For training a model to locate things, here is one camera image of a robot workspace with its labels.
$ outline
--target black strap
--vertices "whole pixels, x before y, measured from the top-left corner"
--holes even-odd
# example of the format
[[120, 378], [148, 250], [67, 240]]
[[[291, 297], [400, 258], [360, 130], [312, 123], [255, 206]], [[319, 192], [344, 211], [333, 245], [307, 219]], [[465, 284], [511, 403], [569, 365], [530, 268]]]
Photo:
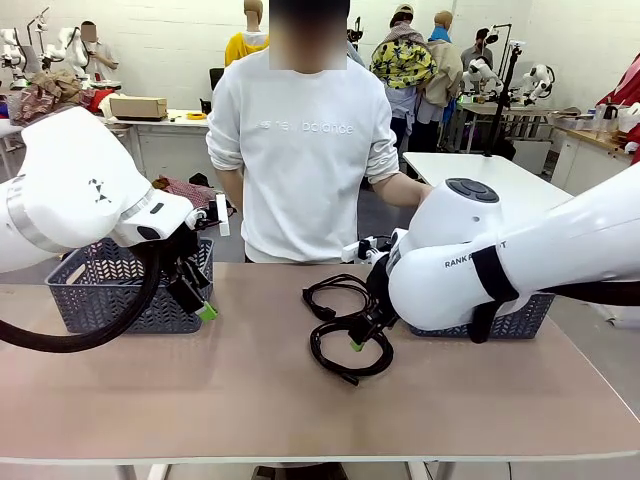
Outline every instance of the black strap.
[[520, 294], [507, 278], [495, 246], [471, 254], [471, 259], [480, 283], [494, 300], [477, 306], [471, 316], [471, 323], [467, 326], [471, 341], [484, 343], [489, 339], [491, 326], [500, 307], [506, 302], [517, 299]]

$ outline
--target table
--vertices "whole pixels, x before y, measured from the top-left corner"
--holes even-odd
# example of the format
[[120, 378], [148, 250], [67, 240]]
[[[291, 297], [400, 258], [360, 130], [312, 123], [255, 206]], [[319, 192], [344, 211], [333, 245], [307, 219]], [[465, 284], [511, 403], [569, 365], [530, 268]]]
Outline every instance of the table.
[[[421, 478], [421, 462], [440, 461], [446, 479], [452, 462], [640, 449], [636, 417], [551, 321], [535, 340], [482, 346], [399, 324], [384, 374], [355, 388], [326, 372], [309, 353], [318, 320], [301, 289], [367, 271], [215, 264], [220, 316], [195, 335], [126, 336], [74, 355], [0, 347], [0, 424], [11, 432], [0, 461], [120, 465], [127, 479], [133, 464], [282, 461], [404, 461]], [[361, 299], [327, 291], [318, 301], [343, 314]], [[37, 312], [26, 325], [25, 311]], [[1, 286], [0, 318], [63, 331], [45, 287]], [[323, 346], [338, 361], [378, 353], [355, 354], [338, 334]]]
[[453, 153], [405, 153], [406, 161], [427, 183], [470, 178], [493, 188], [502, 200], [505, 221], [538, 216], [572, 198], [568, 193], [509, 160]]
[[158, 122], [111, 117], [105, 123], [129, 126], [131, 156], [138, 170], [149, 180], [164, 175], [186, 181], [198, 171], [213, 174], [205, 143], [207, 120], [188, 120], [189, 112], [196, 110], [169, 109], [168, 118]]
[[0, 118], [0, 158], [2, 159], [2, 164], [4, 166], [7, 180], [12, 179], [14, 175], [11, 171], [11, 167], [9, 166], [9, 155], [6, 137], [14, 133], [20, 133], [21, 131], [22, 127], [11, 125], [11, 121], [9, 119]]
[[596, 132], [565, 130], [566, 138], [551, 183], [578, 195], [608, 180], [631, 165], [632, 155]]
[[[469, 123], [469, 116], [473, 115], [469, 140], [465, 148], [466, 153], [471, 153], [476, 128], [479, 125], [490, 125], [493, 122], [493, 116], [496, 114], [497, 108], [498, 105], [495, 103], [458, 103], [449, 127], [447, 149], [452, 152], [462, 151], [464, 129]], [[502, 112], [501, 125], [511, 125], [512, 127], [511, 134], [506, 138], [508, 140], [520, 141], [549, 141], [553, 127], [549, 124], [547, 116], [553, 112], [554, 110], [536, 107], [535, 105], [528, 107], [512, 105], [509, 108], [505, 108]], [[538, 130], [540, 127], [548, 127], [549, 134], [545, 137], [538, 138]]]

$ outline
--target clothing pile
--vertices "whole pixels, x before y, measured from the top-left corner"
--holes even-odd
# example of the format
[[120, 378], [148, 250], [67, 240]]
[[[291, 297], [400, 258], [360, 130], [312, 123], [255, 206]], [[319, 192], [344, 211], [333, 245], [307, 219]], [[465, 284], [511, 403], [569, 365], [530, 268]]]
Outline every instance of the clothing pile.
[[80, 81], [67, 70], [40, 72], [31, 86], [14, 95], [9, 103], [13, 125], [25, 127], [39, 118], [67, 106], [88, 107], [95, 90], [82, 90]]

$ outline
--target cardboard box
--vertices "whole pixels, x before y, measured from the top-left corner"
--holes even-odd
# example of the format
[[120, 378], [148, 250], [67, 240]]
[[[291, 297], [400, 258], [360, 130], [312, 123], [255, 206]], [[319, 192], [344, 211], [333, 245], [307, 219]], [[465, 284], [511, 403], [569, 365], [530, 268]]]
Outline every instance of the cardboard box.
[[167, 117], [167, 99], [114, 96], [111, 113], [119, 120], [162, 120]]

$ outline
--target gray plastic basket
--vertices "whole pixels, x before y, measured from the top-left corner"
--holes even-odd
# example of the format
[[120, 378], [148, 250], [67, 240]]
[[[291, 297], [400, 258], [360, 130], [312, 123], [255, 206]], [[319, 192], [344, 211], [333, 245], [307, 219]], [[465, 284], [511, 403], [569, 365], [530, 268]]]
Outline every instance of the gray plastic basket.
[[[531, 339], [536, 336], [544, 317], [547, 315], [555, 295], [532, 295], [531, 300], [517, 312], [498, 317], [491, 327], [489, 338], [494, 339]], [[419, 337], [468, 338], [466, 325], [447, 328], [446, 330], [419, 330], [409, 325], [414, 335]]]
[[[193, 260], [209, 281], [213, 281], [213, 241], [200, 240]], [[142, 283], [144, 269], [139, 260], [113, 240], [76, 250], [46, 279], [62, 319], [71, 333], [95, 331], [112, 323], [133, 301]], [[202, 321], [187, 314], [167, 291], [162, 276], [151, 303], [127, 333], [195, 333]], [[201, 293], [211, 297], [213, 285]]]

